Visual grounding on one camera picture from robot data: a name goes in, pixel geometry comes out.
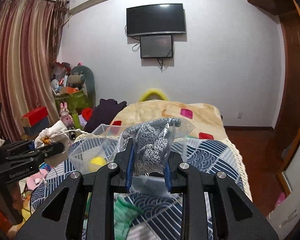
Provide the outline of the brown wooden door frame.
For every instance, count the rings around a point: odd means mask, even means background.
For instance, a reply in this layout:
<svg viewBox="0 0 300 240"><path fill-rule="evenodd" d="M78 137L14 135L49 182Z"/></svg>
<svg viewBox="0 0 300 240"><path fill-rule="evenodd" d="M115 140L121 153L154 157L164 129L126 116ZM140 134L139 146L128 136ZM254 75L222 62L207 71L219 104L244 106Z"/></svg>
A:
<svg viewBox="0 0 300 240"><path fill-rule="evenodd" d="M296 0L247 0L278 16L282 28L285 70L283 96L275 125L277 150L283 154L283 172L300 144L300 6Z"/></svg>

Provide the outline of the red fabric item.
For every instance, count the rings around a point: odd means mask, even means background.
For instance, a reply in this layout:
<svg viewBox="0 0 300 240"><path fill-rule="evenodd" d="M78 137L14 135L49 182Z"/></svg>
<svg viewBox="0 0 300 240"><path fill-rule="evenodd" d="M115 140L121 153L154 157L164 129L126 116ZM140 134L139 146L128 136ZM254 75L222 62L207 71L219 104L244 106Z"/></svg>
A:
<svg viewBox="0 0 300 240"><path fill-rule="evenodd" d="M82 115L83 119L86 122L89 121L89 119L91 118L92 114L93 114L93 109L90 108L90 107L87 107L87 108L83 109L82 112L81 112L81 115Z"/></svg>

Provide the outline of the red lidded box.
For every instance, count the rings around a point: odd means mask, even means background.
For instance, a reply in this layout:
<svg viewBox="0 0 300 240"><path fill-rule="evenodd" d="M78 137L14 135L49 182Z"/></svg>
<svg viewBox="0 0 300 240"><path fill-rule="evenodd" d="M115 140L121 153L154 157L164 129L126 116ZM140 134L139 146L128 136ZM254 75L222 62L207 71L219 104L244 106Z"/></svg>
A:
<svg viewBox="0 0 300 240"><path fill-rule="evenodd" d="M21 117L21 124L28 136L35 136L49 127L48 111L45 106L37 107Z"/></svg>

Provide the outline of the striped red curtain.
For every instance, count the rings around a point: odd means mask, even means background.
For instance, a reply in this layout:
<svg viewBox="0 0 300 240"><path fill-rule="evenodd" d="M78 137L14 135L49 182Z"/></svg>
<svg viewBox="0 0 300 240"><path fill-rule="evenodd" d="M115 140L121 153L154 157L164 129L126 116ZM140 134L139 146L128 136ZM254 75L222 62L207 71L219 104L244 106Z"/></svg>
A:
<svg viewBox="0 0 300 240"><path fill-rule="evenodd" d="M1 130L11 141L21 139L21 117L37 107L58 120L50 79L66 13L66 0L0 0Z"/></svg>

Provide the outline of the dark purple garment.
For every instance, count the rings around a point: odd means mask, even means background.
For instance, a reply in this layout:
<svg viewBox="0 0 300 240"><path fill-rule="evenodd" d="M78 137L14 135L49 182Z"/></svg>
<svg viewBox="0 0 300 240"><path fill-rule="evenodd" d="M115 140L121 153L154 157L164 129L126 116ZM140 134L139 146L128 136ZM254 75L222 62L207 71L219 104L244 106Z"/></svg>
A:
<svg viewBox="0 0 300 240"><path fill-rule="evenodd" d="M126 101L118 103L114 99L100 99L99 105L92 110L91 117L87 121L84 131L91 133L101 124L109 125L125 107L127 107Z"/></svg>

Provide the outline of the bagged grey knit item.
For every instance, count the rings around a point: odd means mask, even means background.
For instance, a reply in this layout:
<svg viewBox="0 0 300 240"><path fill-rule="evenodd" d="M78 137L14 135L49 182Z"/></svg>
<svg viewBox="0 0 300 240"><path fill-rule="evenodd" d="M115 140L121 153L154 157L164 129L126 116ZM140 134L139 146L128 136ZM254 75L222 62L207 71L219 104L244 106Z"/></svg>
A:
<svg viewBox="0 0 300 240"><path fill-rule="evenodd" d="M129 126L120 134L115 155L127 148L128 140L133 140L134 175L163 172L172 144L175 139L183 138L194 130L193 124L183 118L160 118Z"/></svg>

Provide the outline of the pink bunny toy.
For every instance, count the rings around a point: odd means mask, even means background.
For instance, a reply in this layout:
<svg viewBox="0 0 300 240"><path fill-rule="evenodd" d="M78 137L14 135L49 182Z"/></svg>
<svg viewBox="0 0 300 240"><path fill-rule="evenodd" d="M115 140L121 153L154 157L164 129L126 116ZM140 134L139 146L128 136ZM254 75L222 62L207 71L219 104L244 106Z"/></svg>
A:
<svg viewBox="0 0 300 240"><path fill-rule="evenodd" d="M68 104L67 102L60 104L60 120L63 122L63 124L69 128L72 129L74 127L73 118L70 115L70 112L68 110Z"/></svg>

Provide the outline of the wall mounted black television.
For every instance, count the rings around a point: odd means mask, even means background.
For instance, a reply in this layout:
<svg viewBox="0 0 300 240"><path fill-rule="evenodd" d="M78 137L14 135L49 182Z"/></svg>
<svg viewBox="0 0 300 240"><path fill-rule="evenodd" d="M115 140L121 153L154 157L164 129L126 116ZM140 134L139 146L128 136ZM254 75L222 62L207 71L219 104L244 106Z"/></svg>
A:
<svg viewBox="0 0 300 240"><path fill-rule="evenodd" d="M151 4L126 9L127 36L185 34L183 4Z"/></svg>

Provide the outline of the white drawstring pouch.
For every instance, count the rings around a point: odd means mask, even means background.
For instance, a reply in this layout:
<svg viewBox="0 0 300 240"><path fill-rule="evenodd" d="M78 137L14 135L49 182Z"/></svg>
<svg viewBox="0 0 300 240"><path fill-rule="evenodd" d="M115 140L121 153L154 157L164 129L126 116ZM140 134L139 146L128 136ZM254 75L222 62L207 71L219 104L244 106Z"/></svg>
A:
<svg viewBox="0 0 300 240"><path fill-rule="evenodd" d="M41 148L55 142L61 142L65 148L72 145L74 139L70 138L70 133L88 134L81 129L68 129L65 124L59 120L49 128L43 129L34 140L34 148Z"/></svg>

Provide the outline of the yellow felt ball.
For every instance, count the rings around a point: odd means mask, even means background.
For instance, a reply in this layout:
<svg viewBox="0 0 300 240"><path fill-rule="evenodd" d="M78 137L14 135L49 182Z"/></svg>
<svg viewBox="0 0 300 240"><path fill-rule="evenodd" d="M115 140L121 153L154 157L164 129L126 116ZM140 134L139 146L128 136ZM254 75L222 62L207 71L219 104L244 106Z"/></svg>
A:
<svg viewBox="0 0 300 240"><path fill-rule="evenodd" d="M99 168L106 165L107 161L101 156L96 156L88 163L89 172L96 172Z"/></svg>

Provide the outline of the blue white patterned tablecloth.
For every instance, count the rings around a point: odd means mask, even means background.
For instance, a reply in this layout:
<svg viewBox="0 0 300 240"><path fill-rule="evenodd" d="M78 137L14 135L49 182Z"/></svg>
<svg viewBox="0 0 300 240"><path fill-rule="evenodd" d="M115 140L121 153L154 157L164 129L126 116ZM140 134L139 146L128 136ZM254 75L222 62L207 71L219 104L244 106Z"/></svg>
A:
<svg viewBox="0 0 300 240"><path fill-rule="evenodd" d="M186 161L199 171L215 174L225 172L239 188L250 196L248 176L238 149L228 140L179 139L172 151L186 153ZM60 163L33 192L30 210L35 211L59 184L75 171L69 159ZM181 232L182 196L169 194L160 174L134 177L128 194L121 194L142 214L131 224L128 239L179 239Z"/></svg>

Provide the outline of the green cardboard box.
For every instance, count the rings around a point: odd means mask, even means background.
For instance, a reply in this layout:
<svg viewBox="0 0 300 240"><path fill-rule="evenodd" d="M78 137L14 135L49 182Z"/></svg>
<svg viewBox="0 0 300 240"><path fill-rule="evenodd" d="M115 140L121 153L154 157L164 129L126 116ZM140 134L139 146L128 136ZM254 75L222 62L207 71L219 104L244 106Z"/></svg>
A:
<svg viewBox="0 0 300 240"><path fill-rule="evenodd" d="M84 94L82 90L72 94L62 94L54 96L57 111L61 109L61 103L67 103L69 111L79 111L85 108L92 108L93 102Z"/></svg>

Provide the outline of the pink plush toy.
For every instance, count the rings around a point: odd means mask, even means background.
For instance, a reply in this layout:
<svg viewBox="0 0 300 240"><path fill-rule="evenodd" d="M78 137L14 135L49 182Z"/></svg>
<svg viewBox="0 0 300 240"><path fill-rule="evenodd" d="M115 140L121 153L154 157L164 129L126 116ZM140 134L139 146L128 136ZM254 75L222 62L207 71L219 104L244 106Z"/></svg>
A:
<svg viewBox="0 0 300 240"><path fill-rule="evenodd" d="M33 175L30 175L26 179L27 188L31 191L35 190L40 185L40 183L43 182L43 180L45 179L47 174L48 174L48 172L46 169L39 169L39 172L37 172Z"/></svg>

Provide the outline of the green knitted cloth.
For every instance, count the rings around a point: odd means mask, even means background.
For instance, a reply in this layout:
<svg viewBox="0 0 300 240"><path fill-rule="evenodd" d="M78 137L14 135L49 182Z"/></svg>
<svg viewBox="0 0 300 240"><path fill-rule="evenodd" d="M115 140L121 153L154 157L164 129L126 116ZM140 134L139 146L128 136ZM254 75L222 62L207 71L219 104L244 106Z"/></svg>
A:
<svg viewBox="0 0 300 240"><path fill-rule="evenodd" d="M143 211L137 206L117 197L114 204L114 233L115 240L127 239L132 222L142 215Z"/></svg>

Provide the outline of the beige patterned blanket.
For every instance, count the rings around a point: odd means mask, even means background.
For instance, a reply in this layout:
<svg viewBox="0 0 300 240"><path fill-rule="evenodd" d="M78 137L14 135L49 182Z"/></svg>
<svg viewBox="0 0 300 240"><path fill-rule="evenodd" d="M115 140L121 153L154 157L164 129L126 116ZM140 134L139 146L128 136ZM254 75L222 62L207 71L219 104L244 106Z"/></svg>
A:
<svg viewBox="0 0 300 240"><path fill-rule="evenodd" d="M176 101L151 100L130 104L120 111L112 125L131 126L159 118L183 118L194 126L190 136L198 139L228 139L221 114L213 105L185 104Z"/></svg>

